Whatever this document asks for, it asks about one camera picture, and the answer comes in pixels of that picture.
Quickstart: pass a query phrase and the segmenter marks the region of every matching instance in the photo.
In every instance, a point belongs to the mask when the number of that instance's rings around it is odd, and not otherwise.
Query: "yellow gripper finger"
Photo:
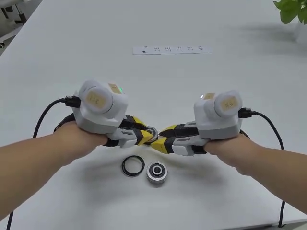
[[[167,151],[166,146],[165,146],[166,140],[167,140],[167,138],[160,138],[160,139],[154,141],[153,143],[151,143],[150,146],[153,149],[158,150],[161,153],[169,154],[169,152]]]

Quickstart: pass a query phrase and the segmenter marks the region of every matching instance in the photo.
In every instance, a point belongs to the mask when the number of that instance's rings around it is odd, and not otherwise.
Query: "o-ring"
[[[141,170],[138,171],[138,172],[135,172],[135,173],[132,173],[132,172],[129,172],[127,169],[126,169],[126,161],[130,158],[136,158],[138,159],[141,164],[142,164],[142,167],[141,167]],[[145,161],[143,160],[142,157],[140,156],[136,156],[136,155],[132,155],[132,156],[128,156],[126,159],[124,159],[123,163],[121,164],[121,169],[123,170],[123,173],[126,174],[127,176],[130,176],[130,177],[135,177],[135,176],[138,176],[141,174],[141,172],[144,170],[145,168]]]

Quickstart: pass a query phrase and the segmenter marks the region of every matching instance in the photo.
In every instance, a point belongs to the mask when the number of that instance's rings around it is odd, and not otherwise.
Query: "white tabletop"
[[[51,101],[93,78],[120,84],[127,114],[160,130],[193,120],[202,93],[237,89],[244,106],[272,119],[287,150],[307,152],[307,52],[292,29],[270,0],[44,0],[0,57],[0,145],[30,138]],[[132,55],[137,45],[178,44],[205,44],[213,54]],[[70,112],[54,107],[39,135]],[[244,120],[242,128],[259,144],[279,147],[261,118]],[[131,154],[146,165],[165,163],[166,183],[151,187],[145,172],[124,176],[120,165]],[[221,230],[277,223],[280,204],[210,155],[101,147],[18,208],[12,230]],[[286,206],[285,222],[303,219]]]

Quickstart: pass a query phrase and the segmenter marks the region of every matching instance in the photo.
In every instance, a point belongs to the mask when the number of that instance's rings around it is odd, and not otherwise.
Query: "black cable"
[[[259,112],[255,112],[255,111],[252,111],[251,112],[252,115],[258,115],[258,116],[261,116],[262,118],[264,118],[269,124],[270,126],[272,127],[275,135],[277,136],[277,139],[279,141],[279,144],[280,144],[280,148],[281,150],[284,150],[284,146],[283,146],[283,140],[281,138],[281,136],[279,135],[275,125],[273,124],[273,122],[264,114],[262,113],[259,113]],[[284,206],[285,206],[285,202],[282,201],[282,206],[281,206],[281,209],[280,209],[280,215],[279,215],[279,222],[278,222],[278,227],[279,228],[282,228],[284,225],[283,225],[283,211],[284,211]]]
[[[52,102],[50,105],[47,106],[47,108],[43,111],[42,115],[40,116],[38,122],[37,122],[37,125],[35,127],[35,130],[34,130],[34,134],[33,134],[33,137],[32,138],[36,138],[37,137],[37,133],[38,133],[38,130],[39,130],[39,127],[40,125],[42,124],[42,121],[44,119],[44,117],[46,116],[46,114],[48,113],[48,111],[57,103],[65,103],[66,102],[66,99],[62,98],[62,99],[58,99],[58,100],[55,100],[54,102]],[[6,226],[6,230],[10,230],[11,229],[11,224],[12,224],[12,220],[13,220],[13,215],[14,215],[14,211],[10,213],[10,216],[9,216],[9,221],[8,221],[8,224]]]

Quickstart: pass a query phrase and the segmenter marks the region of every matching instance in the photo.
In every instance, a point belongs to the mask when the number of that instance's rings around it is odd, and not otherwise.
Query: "ball bearing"
[[[162,184],[167,177],[167,168],[161,162],[153,162],[147,167],[147,179],[153,184]]]
[[[154,141],[158,140],[159,132],[154,127],[148,126],[147,128],[148,129],[146,130],[146,132],[149,132],[153,137],[149,141],[145,142],[144,144],[145,145],[150,145]]]

